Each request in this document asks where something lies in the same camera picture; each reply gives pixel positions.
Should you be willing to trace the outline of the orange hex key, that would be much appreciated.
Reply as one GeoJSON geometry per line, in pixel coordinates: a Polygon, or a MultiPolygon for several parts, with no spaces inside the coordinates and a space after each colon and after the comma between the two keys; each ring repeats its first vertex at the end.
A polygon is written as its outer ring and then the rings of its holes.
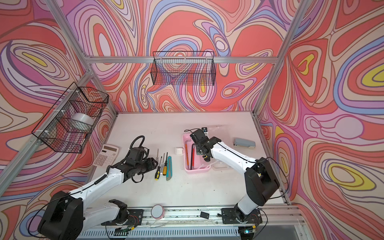
{"type": "Polygon", "coordinates": [[[186,163],[187,163],[187,169],[189,169],[190,167],[190,163],[189,163],[189,154],[188,154],[188,143],[190,141],[186,141],[185,142],[185,155],[186,155],[186,163]]]}

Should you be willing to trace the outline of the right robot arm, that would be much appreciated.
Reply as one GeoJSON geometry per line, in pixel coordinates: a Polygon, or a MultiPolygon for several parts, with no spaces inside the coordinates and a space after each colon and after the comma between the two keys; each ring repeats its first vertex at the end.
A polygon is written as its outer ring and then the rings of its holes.
{"type": "Polygon", "coordinates": [[[253,210],[264,206],[280,188],[278,177],[267,158],[248,157],[217,137],[209,138],[202,129],[189,132],[198,154],[202,155],[205,161],[221,161],[244,175],[246,194],[233,208],[239,221],[244,222],[253,210]]]}

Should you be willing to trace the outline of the teal utility knife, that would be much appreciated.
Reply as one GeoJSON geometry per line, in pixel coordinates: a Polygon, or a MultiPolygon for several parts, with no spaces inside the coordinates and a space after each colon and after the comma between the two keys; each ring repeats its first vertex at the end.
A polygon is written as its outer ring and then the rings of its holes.
{"type": "Polygon", "coordinates": [[[167,174],[166,174],[166,180],[169,181],[172,176],[173,176],[173,162],[172,162],[172,157],[168,156],[168,168],[167,168],[167,174]]]}

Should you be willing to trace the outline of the yellow black screwdriver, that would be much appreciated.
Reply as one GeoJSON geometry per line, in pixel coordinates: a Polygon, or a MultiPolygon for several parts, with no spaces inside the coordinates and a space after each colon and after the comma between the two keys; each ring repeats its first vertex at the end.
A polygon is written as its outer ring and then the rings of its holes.
{"type": "Polygon", "coordinates": [[[157,181],[157,180],[159,179],[159,177],[160,177],[162,159],[163,159],[163,157],[160,158],[160,161],[159,161],[158,166],[157,166],[157,170],[156,170],[156,174],[155,174],[155,180],[156,180],[156,181],[157,181]]]}

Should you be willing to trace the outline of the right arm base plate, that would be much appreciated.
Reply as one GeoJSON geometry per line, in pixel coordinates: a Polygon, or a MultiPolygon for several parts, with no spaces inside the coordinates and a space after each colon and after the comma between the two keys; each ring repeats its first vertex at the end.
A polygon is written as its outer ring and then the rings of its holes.
{"type": "Polygon", "coordinates": [[[259,209],[254,209],[251,213],[245,215],[237,208],[222,208],[218,216],[222,218],[223,224],[252,224],[258,226],[263,223],[259,209]]]}

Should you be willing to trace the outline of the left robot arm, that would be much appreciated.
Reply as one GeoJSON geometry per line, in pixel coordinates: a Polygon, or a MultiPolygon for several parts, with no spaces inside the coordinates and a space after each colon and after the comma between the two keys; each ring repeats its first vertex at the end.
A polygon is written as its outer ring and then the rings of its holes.
{"type": "Polygon", "coordinates": [[[83,231],[106,222],[124,225],[130,213],[122,201],[112,199],[97,208],[90,205],[111,189],[157,167],[159,163],[149,157],[149,149],[130,148],[123,160],[108,166],[96,180],[68,193],[56,193],[46,206],[38,233],[50,240],[75,240],[83,231]]]}

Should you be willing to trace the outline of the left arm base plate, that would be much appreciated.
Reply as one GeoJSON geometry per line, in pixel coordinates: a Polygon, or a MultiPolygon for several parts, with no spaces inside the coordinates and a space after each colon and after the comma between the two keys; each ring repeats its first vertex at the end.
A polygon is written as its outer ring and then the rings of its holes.
{"type": "Polygon", "coordinates": [[[128,213],[123,217],[123,221],[113,220],[101,223],[102,226],[128,226],[137,227],[142,224],[144,210],[143,209],[128,209],[128,213]]]}

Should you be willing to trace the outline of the orange handle screwdriver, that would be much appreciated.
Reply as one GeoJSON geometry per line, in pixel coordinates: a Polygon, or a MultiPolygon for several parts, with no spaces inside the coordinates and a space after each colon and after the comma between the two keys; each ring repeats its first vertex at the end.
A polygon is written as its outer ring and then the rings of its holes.
{"type": "Polygon", "coordinates": [[[164,160],[164,166],[163,166],[163,176],[166,176],[167,175],[167,171],[168,171],[168,153],[166,153],[166,157],[165,157],[165,160],[164,160]]]}

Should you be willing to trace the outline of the pink plastic tool box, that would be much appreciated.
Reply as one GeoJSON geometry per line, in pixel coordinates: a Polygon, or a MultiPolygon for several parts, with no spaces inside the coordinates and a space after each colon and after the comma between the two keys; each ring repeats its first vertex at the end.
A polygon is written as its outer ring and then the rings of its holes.
{"type": "Polygon", "coordinates": [[[182,146],[184,148],[184,169],[186,173],[199,174],[199,173],[208,172],[211,169],[212,164],[215,163],[215,161],[211,159],[210,162],[205,162],[202,156],[197,155],[195,144],[192,141],[189,134],[183,134],[182,140],[183,140],[182,146]],[[190,163],[189,169],[187,169],[186,155],[185,155],[186,141],[190,141],[188,143],[188,154],[189,154],[189,163],[190,163]]]}

